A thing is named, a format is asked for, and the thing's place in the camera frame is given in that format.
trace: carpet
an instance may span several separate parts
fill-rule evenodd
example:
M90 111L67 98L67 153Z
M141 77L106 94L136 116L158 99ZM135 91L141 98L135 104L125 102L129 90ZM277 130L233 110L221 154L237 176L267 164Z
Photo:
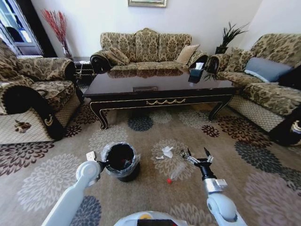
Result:
M194 157L214 156L212 171L226 179L225 194L252 225L298 225L301 221L301 149L282 147L251 122L224 108L208 121L210 105L107 111L109 129L85 100L57 142L0 146L0 225L39 226L75 181L86 153L100 156L110 142L126 141L141 154L136 180L121 182L105 171L85 190L73 226L111 226L143 210L166 212L195 226L216 225L206 206L200 170L179 155L189 147ZM172 159L157 160L172 146ZM183 162L172 183L167 178Z

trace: coffee table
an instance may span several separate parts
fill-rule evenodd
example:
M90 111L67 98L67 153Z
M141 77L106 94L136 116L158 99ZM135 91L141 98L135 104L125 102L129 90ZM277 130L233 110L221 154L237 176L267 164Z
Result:
M238 89L231 81L207 80L204 75L197 82L182 72L145 70L134 75L119 75L114 71L97 75L84 97L91 99L90 108L100 120L101 129L107 129L108 121L103 111L108 109L217 103L209 114L212 121Z

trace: trash can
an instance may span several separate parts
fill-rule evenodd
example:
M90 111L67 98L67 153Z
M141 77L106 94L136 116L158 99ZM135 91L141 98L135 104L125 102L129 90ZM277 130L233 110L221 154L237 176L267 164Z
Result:
M140 172L140 155L128 143L111 143L103 149L102 160L108 161L106 172L118 180L134 180Z

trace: plastic bottle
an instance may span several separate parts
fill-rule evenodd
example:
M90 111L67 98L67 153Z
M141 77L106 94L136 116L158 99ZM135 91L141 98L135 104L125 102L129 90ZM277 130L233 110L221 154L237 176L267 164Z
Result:
M184 162L181 162L171 173L170 177L167 179L167 182L171 184L173 180L175 180L185 169L186 164Z

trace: floral patterned sofa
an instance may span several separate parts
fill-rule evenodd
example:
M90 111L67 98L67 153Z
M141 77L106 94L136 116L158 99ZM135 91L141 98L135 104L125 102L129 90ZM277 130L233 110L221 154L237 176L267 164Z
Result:
M17 58L0 40L0 144L58 140L82 101L67 58Z
M216 54L209 58L209 73L232 81L242 87L229 106L269 132L279 140L287 136L286 127L301 118L301 91L278 83L265 83L244 73L251 57L261 57L296 68L301 65L301 34L266 34L260 37L250 50L234 49L237 58L230 54Z
M195 51L187 65L175 62L185 45L191 44L189 34L159 34L144 28L134 34L106 32L100 36L102 50L91 56L91 64L96 73L110 71L112 76L142 76L144 72L160 76L166 69L179 72L178 69L190 68L196 62L206 62L208 55ZM130 60L128 65L116 65L106 53L110 47L118 48Z

